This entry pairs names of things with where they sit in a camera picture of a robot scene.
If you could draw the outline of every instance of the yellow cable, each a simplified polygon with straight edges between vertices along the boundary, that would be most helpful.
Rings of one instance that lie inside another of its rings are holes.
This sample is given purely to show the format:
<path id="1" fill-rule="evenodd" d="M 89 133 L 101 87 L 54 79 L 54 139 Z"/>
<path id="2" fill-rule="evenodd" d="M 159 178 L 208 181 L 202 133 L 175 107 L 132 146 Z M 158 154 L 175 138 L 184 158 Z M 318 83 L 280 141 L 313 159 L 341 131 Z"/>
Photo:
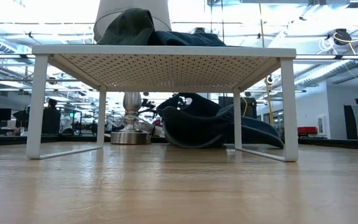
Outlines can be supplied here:
<path id="1" fill-rule="evenodd" d="M 273 125 L 273 105 L 272 105 L 272 99 L 269 92 L 269 85 L 267 84 L 267 77 L 266 77 L 266 93 L 267 93 L 267 103 L 268 103 L 268 115 L 270 118 L 270 125 Z"/>
<path id="2" fill-rule="evenodd" d="M 342 39 L 337 38 L 337 37 L 336 37 L 336 34 L 338 34 L 338 33 L 335 33 L 335 34 L 333 35 L 333 37 L 334 37 L 335 39 L 337 39 L 337 40 L 339 40 L 339 41 L 342 41 L 342 42 L 345 42 L 345 43 L 354 43 L 354 42 L 357 42 L 357 41 L 358 41 L 358 39 L 357 39 L 357 40 L 342 40 Z"/>
<path id="3" fill-rule="evenodd" d="M 246 100 L 244 97 L 241 96 L 241 98 L 246 102 L 246 107 L 244 108 L 244 112 L 243 112 L 243 114 L 242 114 L 242 116 L 245 116 L 245 115 L 246 115 L 246 112 L 247 112 L 247 108 L 248 108 L 248 102 L 247 102 L 247 100 Z"/>

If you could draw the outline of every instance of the dark blue cloth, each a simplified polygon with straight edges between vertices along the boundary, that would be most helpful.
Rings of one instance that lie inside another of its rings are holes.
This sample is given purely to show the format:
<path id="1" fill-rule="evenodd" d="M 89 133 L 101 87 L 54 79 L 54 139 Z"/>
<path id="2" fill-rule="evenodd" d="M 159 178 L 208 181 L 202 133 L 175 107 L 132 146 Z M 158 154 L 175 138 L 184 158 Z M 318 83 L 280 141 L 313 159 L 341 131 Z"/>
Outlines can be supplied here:
<path id="1" fill-rule="evenodd" d="M 207 33 L 181 33 L 181 32 L 165 32 L 155 31 L 152 38 L 156 40 L 149 40 L 152 42 L 160 42 L 158 45 L 173 45 L 173 46 L 207 46 L 207 47 L 222 47 L 226 46 L 216 34 Z"/>
<path id="2" fill-rule="evenodd" d="M 191 104 L 178 110 L 180 96 L 191 98 Z M 216 147 L 234 141 L 233 105 L 222 108 L 196 93 L 179 93 L 157 107 L 163 119 L 165 137 L 185 148 Z M 254 118 L 241 117 L 242 142 L 269 144 L 283 148 L 277 130 Z"/>

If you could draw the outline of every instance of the desk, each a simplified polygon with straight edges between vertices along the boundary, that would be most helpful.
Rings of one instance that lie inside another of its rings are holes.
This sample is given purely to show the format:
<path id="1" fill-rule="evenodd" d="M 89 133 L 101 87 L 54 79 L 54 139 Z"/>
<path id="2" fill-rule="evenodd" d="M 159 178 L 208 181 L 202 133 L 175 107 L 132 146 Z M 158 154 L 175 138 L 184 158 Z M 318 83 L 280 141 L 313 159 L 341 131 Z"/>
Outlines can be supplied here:
<path id="1" fill-rule="evenodd" d="M 107 91 L 233 93 L 236 149 L 280 161 L 298 159 L 293 82 L 295 49 L 38 45 L 33 47 L 32 53 L 36 55 L 36 59 L 26 147 L 26 154 L 30 159 L 45 159 L 102 148 Z M 99 91 L 96 148 L 40 154 L 42 104 L 48 63 Z M 274 156 L 244 149 L 241 143 L 240 92 L 280 67 L 283 74 L 285 154 Z"/>

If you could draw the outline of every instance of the ceiling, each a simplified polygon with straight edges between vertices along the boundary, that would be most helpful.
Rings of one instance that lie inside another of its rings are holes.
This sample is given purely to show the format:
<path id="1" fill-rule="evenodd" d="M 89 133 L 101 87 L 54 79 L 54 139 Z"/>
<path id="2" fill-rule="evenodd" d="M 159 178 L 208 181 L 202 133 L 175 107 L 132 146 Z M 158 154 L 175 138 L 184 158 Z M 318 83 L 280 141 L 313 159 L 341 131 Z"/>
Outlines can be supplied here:
<path id="1" fill-rule="evenodd" d="M 259 37 L 261 17 L 257 2 L 169 0 L 172 30 L 191 32 L 195 27 L 204 27 L 217 34 L 226 45 L 233 46 L 290 47 L 298 54 L 349 54 L 349 45 L 321 46 L 328 34 L 345 28 L 352 39 L 357 40 L 354 47 L 358 47 L 358 7 L 350 7 L 350 1 L 262 0 L 265 2 L 262 4 L 264 38 Z M 0 41 L 19 53 L 39 44 L 92 44 L 98 6 L 98 0 L 0 0 Z M 15 66 L 15 63 L 5 68 L 24 74 L 28 65 Z M 294 70 L 296 74 L 303 73 L 315 66 L 318 64 L 295 64 Z M 31 75 L 32 70 L 29 66 L 27 74 Z M 279 79 L 280 73 L 277 70 L 273 76 Z M 48 74 L 58 77 L 61 71 L 51 67 Z M 358 79 L 347 85 L 351 83 L 358 85 Z M 81 83 L 62 85 L 62 88 L 87 88 Z M 254 88 L 264 88 L 264 85 L 259 82 Z M 88 96 L 98 98 L 95 93 Z M 111 97 L 116 103 L 122 100 L 121 95 Z"/>

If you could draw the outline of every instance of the lamp base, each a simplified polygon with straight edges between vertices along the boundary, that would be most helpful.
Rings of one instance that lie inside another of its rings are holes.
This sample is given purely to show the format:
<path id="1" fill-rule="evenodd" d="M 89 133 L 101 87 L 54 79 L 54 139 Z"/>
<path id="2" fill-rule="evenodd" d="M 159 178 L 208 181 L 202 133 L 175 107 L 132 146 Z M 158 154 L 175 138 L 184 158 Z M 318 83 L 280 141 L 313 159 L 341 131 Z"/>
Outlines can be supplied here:
<path id="1" fill-rule="evenodd" d="M 112 132 L 111 144 L 150 144 L 151 134 L 145 132 Z"/>

